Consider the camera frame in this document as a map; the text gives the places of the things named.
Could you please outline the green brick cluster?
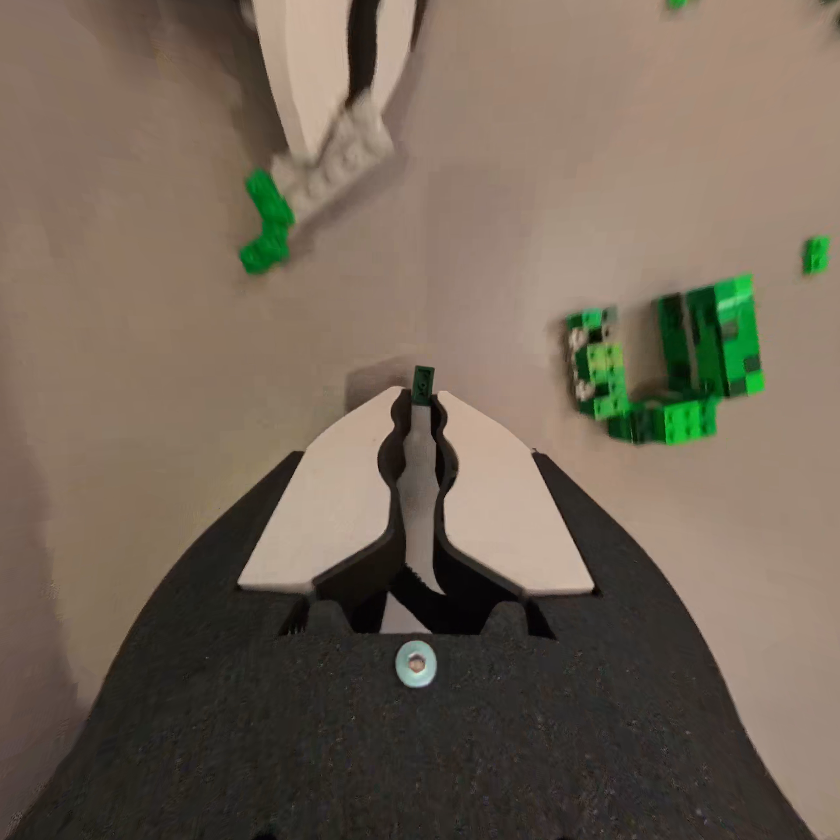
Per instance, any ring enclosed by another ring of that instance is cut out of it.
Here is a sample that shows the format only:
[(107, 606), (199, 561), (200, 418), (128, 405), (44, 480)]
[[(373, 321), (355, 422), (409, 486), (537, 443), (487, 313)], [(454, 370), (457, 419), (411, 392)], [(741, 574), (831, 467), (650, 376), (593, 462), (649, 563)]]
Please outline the green brick cluster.
[(261, 229), (239, 250), (239, 259), (246, 272), (256, 276), (288, 261), (288, 237), (296, 217), (266, 170), (254, 170), (246, 179), (245, 189), (259, 214)]

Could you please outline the grey brick plate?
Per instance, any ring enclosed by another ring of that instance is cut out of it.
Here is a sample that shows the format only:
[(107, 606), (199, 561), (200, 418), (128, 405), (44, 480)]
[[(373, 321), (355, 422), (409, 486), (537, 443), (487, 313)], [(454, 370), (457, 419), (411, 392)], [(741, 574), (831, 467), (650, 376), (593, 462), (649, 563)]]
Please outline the grey brick plate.
[(289, 153), (276, 154), (269, 175), (299, 228), (336, 204), (394, 151), (382, 111), (367, 89), (336, 118), (317, 161), (303, 164)]

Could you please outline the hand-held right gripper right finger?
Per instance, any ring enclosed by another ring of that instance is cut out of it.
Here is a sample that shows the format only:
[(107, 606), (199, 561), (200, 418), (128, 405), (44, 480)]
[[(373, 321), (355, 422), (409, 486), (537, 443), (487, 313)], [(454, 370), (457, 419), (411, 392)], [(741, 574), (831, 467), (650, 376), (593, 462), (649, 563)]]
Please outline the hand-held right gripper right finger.
[(433, 398), (436, 634), (478, 634), (500, 604), (549, 632), (538, 600), (595, 594), (595, 581), (532, 449), (453, 393)]

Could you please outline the green brick model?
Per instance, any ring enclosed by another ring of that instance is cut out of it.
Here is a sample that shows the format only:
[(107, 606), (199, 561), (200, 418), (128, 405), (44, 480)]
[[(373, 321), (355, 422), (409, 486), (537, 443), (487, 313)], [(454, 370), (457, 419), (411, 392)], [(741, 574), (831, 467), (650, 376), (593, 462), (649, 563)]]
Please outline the green brick model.
[(677, 446), (712, 438), (720, 402), (764, 390), (753, 276), (734, 276), (654, 301), (665, 386), (633, 398), (615, 308), (563, 321), (570, 391), (578, 413), (630, 445)]

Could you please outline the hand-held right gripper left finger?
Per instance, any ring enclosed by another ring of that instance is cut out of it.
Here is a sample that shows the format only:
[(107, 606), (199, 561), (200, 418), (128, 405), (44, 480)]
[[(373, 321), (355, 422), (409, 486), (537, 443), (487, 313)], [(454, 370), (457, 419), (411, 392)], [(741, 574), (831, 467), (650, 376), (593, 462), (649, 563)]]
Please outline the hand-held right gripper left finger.
[(356, 633), (378, 634), (406, 564), (397, 484), (410, 430), (411, 395), (395, 385), (321, 433), (294, 468), (238, 588), (336, 602)]

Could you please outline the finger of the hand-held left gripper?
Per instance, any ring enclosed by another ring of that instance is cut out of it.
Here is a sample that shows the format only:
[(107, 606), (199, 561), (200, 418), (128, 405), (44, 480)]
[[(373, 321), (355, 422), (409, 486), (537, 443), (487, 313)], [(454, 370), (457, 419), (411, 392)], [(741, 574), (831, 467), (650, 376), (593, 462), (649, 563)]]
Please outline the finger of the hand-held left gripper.
[(424, 1), (352, 1), (348, 17), (349, 91), (352, 105), (365, 93), (384, 110), (417, 42)]
[(319, 155), (350, 84), (350, 1), (254, 1), (270, 90), (292, 155)]

